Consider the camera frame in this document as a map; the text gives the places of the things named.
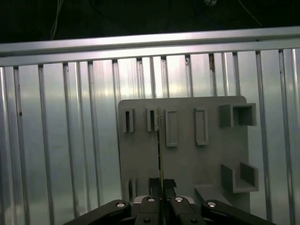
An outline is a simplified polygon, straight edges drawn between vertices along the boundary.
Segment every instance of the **square peg hole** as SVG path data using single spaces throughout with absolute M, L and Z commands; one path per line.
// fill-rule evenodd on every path
M 256 126 L 255 104 L 233 106 L 234 125 Z

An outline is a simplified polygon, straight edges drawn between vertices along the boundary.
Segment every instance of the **horizontal metal beam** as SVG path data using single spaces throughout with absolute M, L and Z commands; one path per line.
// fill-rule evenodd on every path
M 151 34 L 123 37 L 101 37 L 58 41 L 1 44 L 0 57 L 12 55 L 63 53 L 77 51 L 136 48 L 147 46 L 190 45 L 300 38 L 299 27 L 252 30 L 224 30 L 172 34 Z
M 140 58 L 165 55 L 183 55 L 197 53 L 224 53 L 261 51 L 272 49 L 293 49 L 300 47 L 300 38 L 259 42 L 237 42 L 227 44 L 175 45 L 159 47 L 142 47 L 112 49 L 101 51 L 53 53 L 41 55 L 11 56 L 0 58 L 0 67 L 23 66 L 56 62 L 90 61 L 106 59 Z

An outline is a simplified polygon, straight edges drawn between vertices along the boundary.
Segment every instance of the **gray plastic board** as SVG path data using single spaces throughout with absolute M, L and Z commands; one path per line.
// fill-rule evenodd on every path
M 175 180 L 176 194 L 199 203 L 196 189 L 207 193 L 201 186 L 213 187 L 230 204 L 248 211 L 249 192 L 258 190 L 257 170 L 248 165 L 247 131 L 247 126 L 256 125 L 256 109 L 242 96 L 121 101 L 118 137 L 123 198 L 148 195 L 149 177 L 159 177 L 158 109 L 164 178 Z

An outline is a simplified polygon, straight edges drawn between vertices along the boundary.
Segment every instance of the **wire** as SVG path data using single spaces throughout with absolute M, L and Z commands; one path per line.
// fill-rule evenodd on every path
M 199 7 L 197 6 L 196 4 L 196 0 L 194 0 L 194 6 L 195 8 L 197 9 L 197 12 L 198 14 L 201 16 L 202 19 L 206 20 L 207 22 L 209 22 L 211 25 L 213 25 L 214 27 L 218 27 L 218 28 L 225 28 L 225 26 L 221 25 L 221 24 L 218 24 L 218 23 L 215 23 L 213 22 L 212 20 L 210 20 L 209 18 L 207 18 L 202 12 L 201 10 L 199 9 Z
M 263 25 L 258 21 L 258 19 L 256 19 L 253 15 L 252 15 L 252 13 L 250 13 L 249 12 L 249 10 L 243 5 L 243 3 L 240 1 L 240 0 L 238 0 L 239 1 L 239 3 L 240 3 L 240 5 L 244 8 L 244 10 L 250 15 L 250 16 L 252 16 L 252 18 L 262 27 Z
M 63 2 L 64 2 L 64 0 L 57 0 L 56 17 L 55 17 L 55 21 L 54 21 L 54 24 L 53 24 L 51 32 L 50 32 L 50 39 L 51 40 L 54 39 L 56 30 L 57 30 L 58 16 L 60 14 L 60 9 L 61 9 L 61 6 L 62 6 Z

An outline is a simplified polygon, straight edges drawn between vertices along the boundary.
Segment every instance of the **corrugated metal wall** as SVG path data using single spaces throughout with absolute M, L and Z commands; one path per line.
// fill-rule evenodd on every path
M 300 49 L 2 67 L 1 224 L 60 225 L 121 197 L 120 100 L 229 95 L 257 104 L 251 212 L 300 224 L 299 74 Z

